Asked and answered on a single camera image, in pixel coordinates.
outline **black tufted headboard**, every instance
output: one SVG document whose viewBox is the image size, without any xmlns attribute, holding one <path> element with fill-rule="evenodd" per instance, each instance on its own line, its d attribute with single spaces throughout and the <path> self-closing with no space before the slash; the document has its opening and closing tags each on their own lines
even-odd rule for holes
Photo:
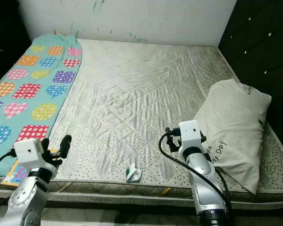
<svg viewBox="0 0 283 226">
<path fill-rule="evenodd" d="M 267 120 L 283 144 L 283 0 L 238 0 L 219 49 L 242 83 L 273 97 Z"/>
</svg>

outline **white pillow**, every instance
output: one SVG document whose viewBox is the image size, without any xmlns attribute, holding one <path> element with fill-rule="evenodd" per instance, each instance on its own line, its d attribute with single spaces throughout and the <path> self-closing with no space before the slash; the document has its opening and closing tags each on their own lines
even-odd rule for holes
<svg viewBox="0 0 283 226">
<path fill-rule="evenodd" d="M 233 79 L 215 83 L 195 116 L 215 166 L 256 194 L 266 113 L 272 97 Z"/>
</svg>

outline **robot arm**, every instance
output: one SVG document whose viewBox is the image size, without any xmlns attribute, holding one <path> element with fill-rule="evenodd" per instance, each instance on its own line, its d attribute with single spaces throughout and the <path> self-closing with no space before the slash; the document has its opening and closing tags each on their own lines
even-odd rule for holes
<svg viewBox="0 0 283 226">
<path fill-rule="evenodd" d="M 208 161 L 201 143 L 206 140 L 202 135 L 198 122 L 195 120 L 179 123 L 179 128 L 166 128 L 167 144 L 172 152 L 179 151 L 180 158 L 185 164 L 209 180 L 222 192 L 215 174 L 214 165 Z M 173 137 L 181 136 L 180 146 L 173 143 Z M 195 209 L 201 225 L 227 226 L 230 225 L 228 208 L 221 195 L 198 175 L 189 171 L 189 181 L 192 185 Z"/>
<path fill-rule="evenodd" d="M 60 151 L 53 155 L 47 150 L 48 139 L 41 143 L 33 138 L 14 144 L 18 160 L 29 174 L 9 198 L 8 210 L 0 226 L 40 225 L 41 213 L 47 203 L 48 183 L 56 176 L 58 166 L 62 163 L 62 160 L 53 158 L 66 158 L 70 142 L 71 136 L 66 135 Z"/>
</svg>

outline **floor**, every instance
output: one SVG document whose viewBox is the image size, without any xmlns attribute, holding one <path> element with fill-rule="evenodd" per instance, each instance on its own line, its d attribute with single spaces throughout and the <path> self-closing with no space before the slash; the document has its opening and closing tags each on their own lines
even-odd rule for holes
<svg viewBox="0 0 283 226">
<path fill-rule="evenodd" d="M 6 206 L 0 208 L 0 219 Z M 129 214 L 116 210 L 47 208 L 41 226 L 198 226 L 196 216 Z M 283 226 L 280 217 L 237 217 L 236 226 Z"/>
</svg>

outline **quilted mattress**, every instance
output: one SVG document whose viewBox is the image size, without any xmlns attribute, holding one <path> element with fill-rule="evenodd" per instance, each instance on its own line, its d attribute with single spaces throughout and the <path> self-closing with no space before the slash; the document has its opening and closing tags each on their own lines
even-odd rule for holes
<svg viewBox="0 0 283 226">
<path fill-rule="evenodd" d="M 160 154 L 158 140 L 165 127 L 193 119 L 212 84 L 237 80 L 227 62 L 214 47 L 78 41 L 82 64 L 50 148 L 58 149 L 66 134 L 73 141 L 49 200 L 192 206 L 187 171 Z M 128 184 L 125 172 L 133 162 L 142 176 Z M 234 207 L 283 206 L 283 147 L 268 125 L 260 172 L 257 195 L 225 175 Z M 8 192 L 2 189 L 3 197 Z"/>
</svg>

